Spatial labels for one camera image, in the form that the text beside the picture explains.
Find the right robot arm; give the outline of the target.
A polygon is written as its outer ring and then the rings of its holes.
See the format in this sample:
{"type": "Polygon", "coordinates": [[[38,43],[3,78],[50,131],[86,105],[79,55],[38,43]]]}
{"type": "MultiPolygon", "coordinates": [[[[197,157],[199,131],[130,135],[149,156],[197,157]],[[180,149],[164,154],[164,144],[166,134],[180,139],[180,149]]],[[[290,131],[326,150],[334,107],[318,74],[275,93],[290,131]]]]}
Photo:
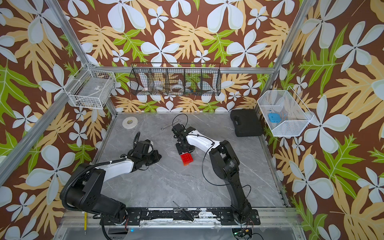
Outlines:
{"type": "Polygon", "coordinates": [[[176,148],[185,166],[193,161],[191,153],[196,149],[205,152],[210,157],[214,173],[222,179],[231,197],[231,209],[234,219],[244,224],[251,214],[249,203],[240,181],[240,161],[228,141],[216,141],[202,135],[193,127],[184,125],[172,126],[176,148]]]}

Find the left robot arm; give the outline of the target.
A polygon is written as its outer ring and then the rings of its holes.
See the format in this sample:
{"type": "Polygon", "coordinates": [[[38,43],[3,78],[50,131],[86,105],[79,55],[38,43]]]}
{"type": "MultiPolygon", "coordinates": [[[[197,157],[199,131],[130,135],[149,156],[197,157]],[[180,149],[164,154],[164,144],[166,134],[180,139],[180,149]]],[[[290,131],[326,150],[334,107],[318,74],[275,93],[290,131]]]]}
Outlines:
{"type": "Polygon", "coordinates": [[[101,194],[105,181],[120,175],[143,171],[157,163],[162,156],[154,150],[150,140],[138,141],[127,154],[117,160],[100,162],[94,165],[81,164],[71,175],[60,193],[65,209],[82,211],[100,216],[106,222],[125,222],[126,205],[101,194]]]}

